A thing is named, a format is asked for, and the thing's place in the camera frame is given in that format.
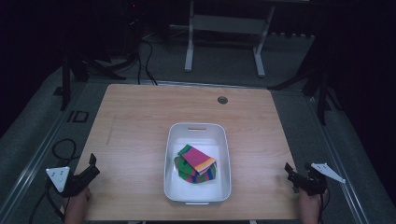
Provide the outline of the white metal table frame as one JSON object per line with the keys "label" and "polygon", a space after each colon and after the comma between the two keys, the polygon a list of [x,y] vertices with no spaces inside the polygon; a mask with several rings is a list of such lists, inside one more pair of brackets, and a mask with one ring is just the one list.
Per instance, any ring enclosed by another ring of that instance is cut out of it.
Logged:
{"label": "white metal table frame", "polygon": [[252,48],[253,59],[258,77],[265,77],[265,68],[262,61],[262,49],[269,34],[269,29],[280,4],[306,4],[309,0],[262,0],[268,5],[264,19],[241,18],[231,16],[218,16],[197,14],[195,4],[198,0],[187,0],[189,2],[188,44],[185,56],[184,71],[192,71],[194,56],[194,32],[209,31],[228,34],[258,35],[260,40]]}

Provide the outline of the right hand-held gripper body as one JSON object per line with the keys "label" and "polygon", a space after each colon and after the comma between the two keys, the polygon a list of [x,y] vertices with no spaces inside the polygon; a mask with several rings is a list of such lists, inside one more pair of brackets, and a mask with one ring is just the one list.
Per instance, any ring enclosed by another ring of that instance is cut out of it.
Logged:
{"label": "right hand-held gripper body", "polygon": [[347,182],[327,163],[307,163],[305,169],[307,175],[297,174],[295,186],[304,189],[309,196],[323,194],[328,186],[328,177],[342,184]]}

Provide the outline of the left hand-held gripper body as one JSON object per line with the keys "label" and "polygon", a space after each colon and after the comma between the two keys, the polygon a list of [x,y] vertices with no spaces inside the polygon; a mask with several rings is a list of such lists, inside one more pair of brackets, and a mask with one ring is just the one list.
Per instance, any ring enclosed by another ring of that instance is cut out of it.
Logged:
{"label": "left hand-held gripper body", "polygon": [[46,173],[63,198],[79,195],[95,179],[95,168],[88,167],[79,175],[71,174],[68,166],[47,168]]}

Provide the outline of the person's left hand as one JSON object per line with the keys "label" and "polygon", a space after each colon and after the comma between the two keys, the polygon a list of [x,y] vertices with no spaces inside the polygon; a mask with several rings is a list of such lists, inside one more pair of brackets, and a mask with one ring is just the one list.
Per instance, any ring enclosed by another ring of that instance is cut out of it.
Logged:
{"label": "person's left hand", "polygon": [[77,196],[64,198],[64,224],[82,224],[91,198],[91,191],[85,188]]}

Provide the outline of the green striped sock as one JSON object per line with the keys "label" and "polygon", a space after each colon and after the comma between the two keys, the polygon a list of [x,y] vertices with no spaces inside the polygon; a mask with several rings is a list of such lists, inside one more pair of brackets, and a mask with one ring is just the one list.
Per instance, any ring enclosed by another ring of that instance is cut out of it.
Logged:
{"label": "green striped sock", "polygon": [[178,175],[192,184],[204,183],[217,177],[217,164],[214,162],[206,171],[199,174],[185,159],[180,156],[174,158]]}

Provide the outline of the white plastic bin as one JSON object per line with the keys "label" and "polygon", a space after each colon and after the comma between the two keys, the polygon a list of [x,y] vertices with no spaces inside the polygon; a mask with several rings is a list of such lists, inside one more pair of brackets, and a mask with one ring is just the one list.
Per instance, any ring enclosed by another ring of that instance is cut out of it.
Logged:
{"label": "white plastic bin", "polygon": [[[215,163],[199,175],[190,166],[182,172],[186,160],[177,157],[189,145]],[[232,192],[231,164],[226,132],[213,123],[176,123],[169,131],[164,161],[164,193],[175,202],[185,204],[210,204],[226,200]]]}

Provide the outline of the pink striped sock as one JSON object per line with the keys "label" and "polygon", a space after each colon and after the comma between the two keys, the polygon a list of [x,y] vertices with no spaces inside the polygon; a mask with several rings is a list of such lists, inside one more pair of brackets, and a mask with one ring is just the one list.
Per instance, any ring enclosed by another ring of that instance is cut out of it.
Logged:
{"label": "pink striped sock", "polygon": [[178,152],[178,155],[191,165],[199,175],[206,172],[210,166],[216,162],[214,158],[207,156],[205,153],[191,145],[184,146]]}

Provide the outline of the person's right hand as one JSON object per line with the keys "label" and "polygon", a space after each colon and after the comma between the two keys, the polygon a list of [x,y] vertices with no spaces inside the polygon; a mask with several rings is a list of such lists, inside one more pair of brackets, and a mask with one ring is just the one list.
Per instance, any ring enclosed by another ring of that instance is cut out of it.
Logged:
{"label": "person's right hand", "polygon": [[302,224],[318,224],[327,194],[328,191],[325,191],[324,194],[309,196],[304,189],[300,189],[298,212]]}

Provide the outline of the black metal stand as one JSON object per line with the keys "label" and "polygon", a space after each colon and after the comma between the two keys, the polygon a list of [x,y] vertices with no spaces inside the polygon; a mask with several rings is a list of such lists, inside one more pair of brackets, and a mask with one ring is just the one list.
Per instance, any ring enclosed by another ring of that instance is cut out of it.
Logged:
{"label": "black metal stand", "polygon": [[302,88],[302,93],[304,96],[312,97],[318,92],[317,116],[320,123],[325,126],[329,79],[336,49],[336,40],[332,40],[328,36],[317,35],[304,56],[296,75],[280,84],[268,87],[268,90],[280,91],[305,79],[306,82]]}
{"label": "black metal stand", "polygon": [[132,63],[131,60],[127,60],[122,63],[117,63],[115,65],[110,65],[110,66],[104,66],[100,63],[98,63],[94,59],[90,59],[88,56],[79,53],[79,52],[66,52],[63,54],[63,66],[62,66],[62,86],[58,87],[55,90],[55,95],[61,95],[62,96],[62,106],[61,110],[65,111],[66,108],[68,107],[68,104],[70,103],[71,100],[71,77],[70,77],[70,72],[72,71],[72,67],[76,67],[77,62],[80,63],[85,63],[88,66],[92,67],[93,69],[97,70],[99,73],[104,74],[107,77],[110,77],[111,79],[116,79],[116,80],[125,80],[125,77],[121,77],[119,75],[115,74],[115,71],[118,69],[121,69],[123,67],[126,67],[127,65],[130,65]]}

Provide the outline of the dark equipment cabinet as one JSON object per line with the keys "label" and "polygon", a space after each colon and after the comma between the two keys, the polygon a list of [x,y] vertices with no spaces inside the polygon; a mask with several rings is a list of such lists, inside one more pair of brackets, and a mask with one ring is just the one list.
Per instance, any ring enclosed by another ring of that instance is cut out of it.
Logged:
{"label": "dark equipment cabinet", "polygon": [[140,0],[110,0],[106,8],[106,48],[112,56],[137,57],[142,34]]}

